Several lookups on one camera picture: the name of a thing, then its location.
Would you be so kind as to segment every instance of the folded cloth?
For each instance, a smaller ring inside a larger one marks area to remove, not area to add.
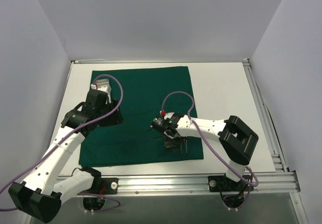
[[[189,137],[187,151],[165,148],[162,136],[150,129],[152,120],[160,115],[164,98],[173,91],[184,91],[193,96],[188,67],[125,69],[93,71],[92,79],[101,74],[116,77],[124,90],[120,106],[123,123],[99,127],[92,131],[80,148],[79,164],[87,167],[134,165],[203,159],[200,138]],[[112,99],[120,98],[118,85],[110,80]],[[170,96],[166,112],[187,114],[191,100],[184,94]],[[196,108],[191,111],[197,117]]]

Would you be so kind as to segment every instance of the screw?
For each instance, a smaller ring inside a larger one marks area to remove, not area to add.
[[[116,182],[112,182],[112,184],[111,184],[111,189],[112,190],[116,190],[117,189],[117,183]]]
[[[210,187],[215,187],[216,186],[216,181],[214,181],[214,180],[209,181],[209,186]]]

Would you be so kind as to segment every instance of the white table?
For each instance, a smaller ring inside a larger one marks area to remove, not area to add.
[[[53,137],[65,114],[79,102],[84,101],[89,90],[93,70],[134,68],[158,68],[188,66],[195,97],[198,117],[203,119],[227,119],[230,115],[240,117],[259,136],[250,166],[254,172],[275,172],[260,118],[242,63],[89,63],[72,66]],[[229,160],[220,143],[211,145]],[[60,176],[70,176],[79,167],[80,146],[74,151]],[[102,175],[178,175],[224,173],[226,167],[203,143],[204,159],[169,163],[153,163],[129,166],[96,168]]]

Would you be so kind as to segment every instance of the robotic arm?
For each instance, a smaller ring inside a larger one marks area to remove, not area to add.
[[[117,100],[111,99],[108,79],[98,80],[91,85],[86,101],[79,103],[65,115],[54,141],[44,156],[56,148],[54,152],[37,165],[21,183],[11,184],[9,194],[19,210],[48,223],[68,199],[84,190],[97,193],[102,183],[101,173],[92,168],[82,168],[59,183],[56,183],[56,180],[73,151],[91,131],[96,127],[122,123],[120,110],[117,109],[109,117],[80,128],[63,143],[58,143],[79,126],[106,115],[117,104]]]
[[[229,165],[240,175],[243,175],[258,142],[257,134],[236,116],[230,116],[228,120],[199,118],[193,118],[193,120],[206,139],[222,144],[230,158]],[[151,127],[165,135],[166,145],[167,141],[180,143],[181,138],[188,136],[200,137],[200,132],[189,117],[178,113],[167,113],[164,116],[156,117],[152,121]],[[226,177],[235,182],[240,181],[240,178],[230,169],[227,170]]]

